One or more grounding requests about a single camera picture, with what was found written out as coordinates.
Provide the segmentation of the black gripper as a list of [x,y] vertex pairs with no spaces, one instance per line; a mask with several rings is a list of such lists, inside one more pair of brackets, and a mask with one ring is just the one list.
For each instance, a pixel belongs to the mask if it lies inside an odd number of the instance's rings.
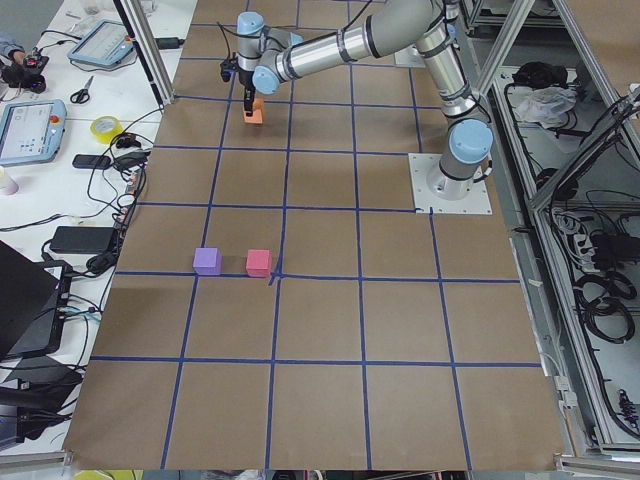
[[224,83],[228,83],[233,74],[239,76],[239,82],[244,87],[243,115],[246,118],[252,118],[256,92],[253,84],[253,72],[241,67],[239,57],[228,57],[220,63],[220,77]]

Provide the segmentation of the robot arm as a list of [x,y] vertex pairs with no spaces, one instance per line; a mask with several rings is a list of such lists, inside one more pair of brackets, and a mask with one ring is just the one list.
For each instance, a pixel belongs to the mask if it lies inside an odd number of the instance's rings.
[[408,47],[416,49],[442,101],[448,122],[447,142],[438,163],[427,174],[430,191],[445,200],[461,200],[482,181],[479,166],[490,153],[494,136],[489,115],[463,72],[447,27],[446,1],[389,1],[363,23],[305,40],[269,26],[257,12],[238,15],[232,34],[237,50],[220,64],[220,76],[237,74],[244,89],[243,112],[254,113],[257,93],[272,95],[289,81],[356,63],[382,58]]

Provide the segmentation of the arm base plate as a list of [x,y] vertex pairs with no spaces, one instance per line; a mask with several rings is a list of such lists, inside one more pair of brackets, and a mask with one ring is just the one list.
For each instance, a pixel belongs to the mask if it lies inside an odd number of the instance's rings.
[[485,181],[453,180],[440,170],[440,154],[409,153],[414,210],[423,214],[491,215]]
[[395,66],[399,68],[424,68],[425,64],[420,52],[413,46],[408,46],[394,54]]

